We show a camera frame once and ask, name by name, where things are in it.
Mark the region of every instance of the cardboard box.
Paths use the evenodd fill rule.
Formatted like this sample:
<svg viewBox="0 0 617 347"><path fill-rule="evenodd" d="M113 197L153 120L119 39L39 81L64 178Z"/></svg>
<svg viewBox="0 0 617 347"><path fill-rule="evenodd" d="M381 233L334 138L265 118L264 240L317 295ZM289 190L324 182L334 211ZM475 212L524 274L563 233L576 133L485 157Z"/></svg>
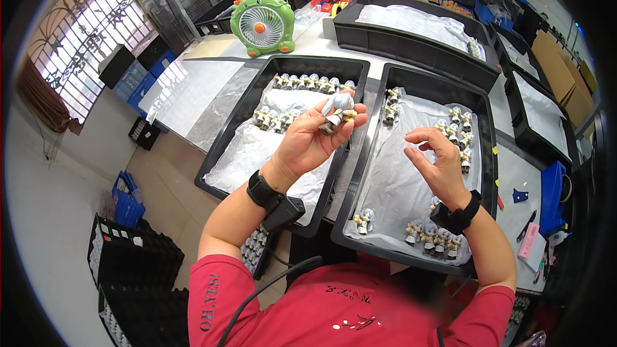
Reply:
<svg viewBox="0 0 617 347"><path fill-rule="evenodd" d="M555 98L568 112L575 127L585 119L594 106L581 73L569 57L562 56L561 49L546 32L539 30L531 47L538 63L550 83Z"/></svg>

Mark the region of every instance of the black wristband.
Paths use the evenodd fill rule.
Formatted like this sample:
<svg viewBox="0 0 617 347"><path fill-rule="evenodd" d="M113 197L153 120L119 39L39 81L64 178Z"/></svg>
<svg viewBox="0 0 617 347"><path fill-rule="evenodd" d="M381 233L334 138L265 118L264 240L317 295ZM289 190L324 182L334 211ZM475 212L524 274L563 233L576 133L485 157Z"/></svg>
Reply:
<svg viewBox="0 0 617 347"><path fill-rule="evenodd" d="M482 195L477 190L471 191L471 200L467 207L463 210L457 209L450 212L448 207L443 203L439 203L431 213L431 220L438 226L446 228L455 235L460 235L463 230L471 225L471 219L478 213L480 209L480 201Z"/></svg>
<svg viewBox="0 0 617 347"><path fill-rule="evenodd" d="M251 175L246 193L255 204L265 208L268 214L272 213L272 211L285 200L285 195L272 189L264 177L259 175L259 170Z"/></svg>

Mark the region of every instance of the black plastic tray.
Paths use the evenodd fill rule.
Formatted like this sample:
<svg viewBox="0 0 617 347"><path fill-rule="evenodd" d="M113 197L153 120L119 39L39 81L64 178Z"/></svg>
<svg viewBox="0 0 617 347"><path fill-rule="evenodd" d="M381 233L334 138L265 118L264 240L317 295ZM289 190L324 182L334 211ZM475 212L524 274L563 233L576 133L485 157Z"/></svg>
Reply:
<svg viewBox="0 0 617 347"><path fill-rule="evenodd" d="M339 215L336 217L335 227L331 234L332 241L347 248L372 254L382 259L399 262L407 266L450 275L468 276L474 270L473 259L470 259L462 266L449 266L437 261L420 259L409 254L385 250L368 243L359 242L343 234L347 221L352 218L355 211L357 198L364 182L363 175L368 169L375 150L375 143L377 142L379 126L383 119L383 109L386 103L386 89L391 89L394 86L403 86L407 94L419 96L437 103L459 103L469 107L476 113L478 116L478 129L480 131L480 150L482 152L482 206L493 218L497 216L497 185L495 184L495 180L498 178L497 156L492 152L493 147L497 143L488 96L479 89L433 73L387 63L384 65L380 89L373 107L375 112L371 116L358 163L353 171L351 183L343 199Z"/></svg>
<svg viewBox="0 0 617 347"><path fill-rule="evenodd" d="M310 1L311 0L288 0L293 11L304 7ZM197 28L197 31L199 31L199 34L204 36L201 27L208 28L209 34L213 35L232 34L229 21L231 20L230 6L233 5L233 2L234 0L222 0L205 14L200 16L199 19L194 21L195 27Z"/></svg>
<svg viewBox="0 0 617 347"><path fill-rule="evenodd" d="M195 185L221 200L229 195L226 191L208 185L202 180L202 177L217 164L220 156L225 152L231 139L236 134L238 126L245 120L253 118L253 112L259 105L262 92L276 73L296 73L297 75L302 73L319 73L321 76L338 77L344 81L351 79L357 84L353 100L358 103L361 101L364 93L369 66L370 63L367 61L358 59L305 57L302 55L275 55L268 58L266 64L259 70L242 97L240 97L227 121L221 127L217 139L212 144L204 163L195 177ZM336 175L343 163L346 146L344 144L335 151L311 222L305 227L292 224L288 228L290 232L304 237L313 237L317 233L321 218L332 194Z"/></svg>
<svg viewBox="0 0 617 347"><path fill-rule="evenodd" d="M521 76L525 78L528 82L534 82L534 84L537 85L536 88L538 88L541 93L551 99L554 99L555 96L553 95L553 90L550 88L549 80L546 78L546 75L544 75L544 71L542 70L540 63L538 63L536 55L534 55L533 51L531 51L528 44L524 40L518 38L510 31L506 30L503 27L500 27L494 22L489 22L488 29L491 39L495 41L495 51L497 52L499 63L502 66L504 75L507 77L512 69L516 69L516 71L521 74ZM539 81L534 76L525 71L521 66L517 65L516 62L510 60L510 56L505 49L505 45L499 38L498 34L505 36L508 42L512 43L514 48L518 50L518 52L520 52L521 54L525 55L525 53L527 53L527 56L529 57L529 64L532 65L538 72L538 76L540 77Z"/></svg>
<svg viewBox="0 0 617 347"><path fill-rule="evenodd" d="M527 77L517 68L511 70L506 76L505 82L505 95L508 97L508 104L510 105L510 114L512 115L512 127L514 128L514 141L516 146L520 147L533 157L544 163L546 166L552 165L555 161L561 161L566 167L570 167L572 164L578 165L578 149L576 148L575 133L572 129L572 125L569 122L568 112L561 107L561 105L555 101L555 97L552 94L546 94L541 86L528 80ZM521 98L521 92L516 84L514 73L519 73L523 79L527 81L531 87L538 90L540 93L548 96L563 113L566 119L563 121L563 130L566 133L566 140L568 142L568 155L571 159L566 158L559 149L546 140L546 138L540 136L529 127L529 121L527 120L527 113L523 105L523 99Z"/></svg>
<svg viewBox="0 0 617 347"><path fill-rule="evenodd" d="M486 62L465 51L418 34L356 22L362 8L367 4L402 4L436 16L456 19L465 25L467 35L482 44L486 51ZM430 3L418 0L354 0L336 16L335 31L338 45L343 49L362 51L420 66L456 81L474 85L486 93L493 87L500 73L497 54L493 50L494 41L490 40L484 25L475 19Z"/></svg>

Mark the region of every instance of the metal security bars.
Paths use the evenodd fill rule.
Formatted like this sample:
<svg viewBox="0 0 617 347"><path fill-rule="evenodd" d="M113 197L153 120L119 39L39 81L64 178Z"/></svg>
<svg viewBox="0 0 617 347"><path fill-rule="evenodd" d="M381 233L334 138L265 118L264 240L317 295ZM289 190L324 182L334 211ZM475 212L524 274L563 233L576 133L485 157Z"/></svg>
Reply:
<svg viewBox="0 0 617 347"><path fill-rule="evenodd" d="M156 35L134 0L58 0L28 53L71 117L83 123L105 87L99 64L117 46L134 51Z"/></svg>

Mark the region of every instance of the white tissue paper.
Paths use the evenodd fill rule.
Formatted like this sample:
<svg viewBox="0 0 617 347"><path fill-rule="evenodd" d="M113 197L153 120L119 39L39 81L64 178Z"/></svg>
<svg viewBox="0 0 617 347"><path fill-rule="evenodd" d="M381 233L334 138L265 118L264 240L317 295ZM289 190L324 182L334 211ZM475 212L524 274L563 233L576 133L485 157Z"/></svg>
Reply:
<svg viewBox="0 0 617 347"><path fill-rule="evenodd" d="M309 90L272 89L270 82L262 94L257 110L267 105L278 112L292 109L305 112L329 97L330 95ZM259 129L252 118L244 121L236 129L236 135L217 164L210 173L204 175L204 182L228 193L233 192L266 164L281 144L283 136L284 134L274 133L272 128L267 131ZM300 177L287 192L289 196L302 198L304 202L306 213L296 221L297 224L307 226L310 223L331 162L332 156L317 169Z"/></svg>
<svg viewBox="0 0 617 347"><path fill-rule="evenodd" d="M441 118L451 120L449 109L454 106L473 112L460 104L441 105L436 102L404 95L398 104L402 111L400 119L393 127L383 124L379 127L378 138L370 164L365 172L358 204L354 214L365 208L375 213L373 231L368 235L360 235L353 220L347 222L344 234L360 242L366 242L391 251L399 251L417 258L427 259L444 264L459 266L469 261L471 250L467 239L463 236L456 260L445 260L423 254L424 242L418 241L415 247L405 243L407 223L420 219L423 226L431 223L431 198L433 193L418 169L405 156L403 149L410 146L404 140L405 133L417 127L434 126ZM482 158L480 150L480 135L478 117L472 114L471 132L474 135L471 144L471 170L463 174L465 187L481 192ZM433 151L423 151L430 162L437 159Z"/></svg>
<svg viewBox="0 0 617 347"><path fill-rule="evenodd" d="M465 34L465 25L452 18L440 18L417 8L399 4L382 7L369 4L362 8L357 22L399 29L442 42L467 53L467 42L471 37ZM481 59L486 62L484 46L478 42Z"/></svg>
<svg viewBox="0 0 617 347"><path fill-rule="evenodd" d="M523 99L527 122L531 130L546 138L557 150L561 151L567 158L568 142L566 132L563 130L563 120L565 118L559 106L551 99L537 91L532 85L527 83L516 71L514 78L518 90Z"/></svg>
<svg viewBox="0 0 617 347"><path fill-rule="evenodd" d="M518 50L516 50L516 48L512 45L512 43L510 43L510 41L505 36L499 33L497 34L499 35L499 39L501 39L502 43L504 44L505 50L508 53L510 60L513 63L516 63L518 67L525 70L531 76L533 76L538 81L540 81L540 76L538 76L538 71L536 70L534 66L532 66L529 63L529 56L527 55L527 53L525 53L525 55L522 55Z"/></svg>

